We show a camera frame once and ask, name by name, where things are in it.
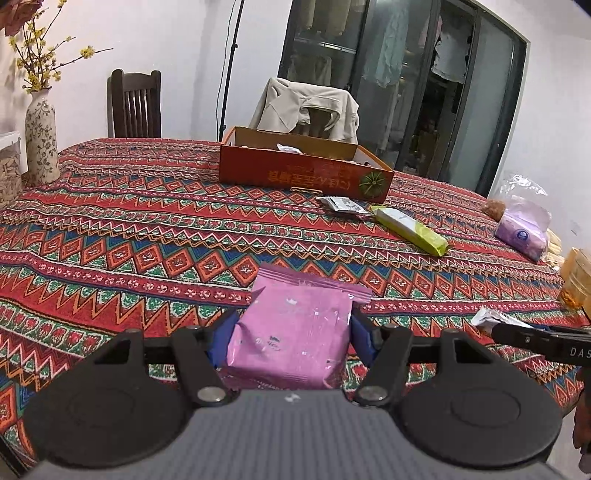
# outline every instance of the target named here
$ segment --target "patterned tablecloth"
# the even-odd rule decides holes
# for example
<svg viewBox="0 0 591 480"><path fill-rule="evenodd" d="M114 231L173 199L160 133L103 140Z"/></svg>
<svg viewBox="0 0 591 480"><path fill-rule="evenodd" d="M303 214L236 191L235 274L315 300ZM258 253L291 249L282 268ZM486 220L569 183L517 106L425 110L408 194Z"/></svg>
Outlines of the patterned tablecloth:
<svg viewBox="0 0 591 480"><path fill-rule="evenodd" d="M0 212L0 433L33 463L21 416L27 400L117 332L147 336L206 325L245 307L260 262L359 282L366 313L416 335L461 328L483 305L546 324L586 325L561 311L560 277L497 241L480 196L397 173L388 204L452 244L433 258L373 222L337 218L305 193L224 185L219 146L96 140L62 152L59 181ZM572 367L490 345L569 408ZM172 367L151 373L172 379ZM346 388L365 368L349 351ZM433 375L411 369L409 382Z"/></svg>

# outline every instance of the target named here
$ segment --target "black pole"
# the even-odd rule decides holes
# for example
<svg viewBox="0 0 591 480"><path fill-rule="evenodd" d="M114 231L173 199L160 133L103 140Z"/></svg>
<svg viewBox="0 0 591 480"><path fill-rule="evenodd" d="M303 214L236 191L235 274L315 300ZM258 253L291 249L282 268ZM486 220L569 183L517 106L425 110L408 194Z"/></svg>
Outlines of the black pole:
<svg viewBox="0 0 591 480"><path fill-rule="evenodd" d="M232 76L232 64L234 63L234 53L238 48L238 29L240 28L240 19L242 18L242 10L244 9L244 0L240 0L240 8L238 10L238 17L236 19L236 28L234 29L234 40L232 41L232 47L230 48L230 60L228 60L228 73L226 74L226 89L223 93L223 104L222 104L222 117L220 118L220 133L217 141L223 140L223 133L226 129L226 107L228 106L228 92L230 90L230 77Z"/></svg>

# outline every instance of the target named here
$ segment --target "green snack wrapper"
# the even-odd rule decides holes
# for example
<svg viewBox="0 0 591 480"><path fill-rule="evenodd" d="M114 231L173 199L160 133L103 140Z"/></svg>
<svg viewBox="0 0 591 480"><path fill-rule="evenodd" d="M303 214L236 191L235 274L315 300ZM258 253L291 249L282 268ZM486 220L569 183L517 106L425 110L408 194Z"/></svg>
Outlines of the green snack wrapper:
<svg viewBox="0 0 591 480"><path fill-rule="evenodd" d="M369 209L374 213L379 223L422 248L428 254L442 257L447 251L449 247L447 240L400 210L385 206L372 206Z"/></svg>

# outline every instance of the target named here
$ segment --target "white ceramic vase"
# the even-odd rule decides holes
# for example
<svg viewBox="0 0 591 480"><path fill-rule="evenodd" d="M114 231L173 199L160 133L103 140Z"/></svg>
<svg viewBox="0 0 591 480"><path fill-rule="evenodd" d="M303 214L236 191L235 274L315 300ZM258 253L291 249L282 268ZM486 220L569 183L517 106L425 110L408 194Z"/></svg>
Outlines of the white ceramic vase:
<svg viewBox="0 0 591 480"><path fill-rule="evenodd" d="M50 89L32 92L27 109L25 139L32 186L45 185L60 177L57 162L56 111L47 99Z"/></svg>

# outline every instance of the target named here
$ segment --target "red box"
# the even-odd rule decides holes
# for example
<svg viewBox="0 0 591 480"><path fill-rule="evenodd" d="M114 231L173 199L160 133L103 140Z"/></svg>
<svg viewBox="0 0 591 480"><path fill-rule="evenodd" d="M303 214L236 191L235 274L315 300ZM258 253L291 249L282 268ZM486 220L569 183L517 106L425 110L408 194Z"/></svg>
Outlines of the red box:
<svg viewBox="0 0 591 480"><path fill-rule="evenodd" d="M277 144L304 155L282 152ZM298 187L375 203L384 202L393 177L390 167L360 145L245 127L228 133L220 156L224 183Z"/></svg>

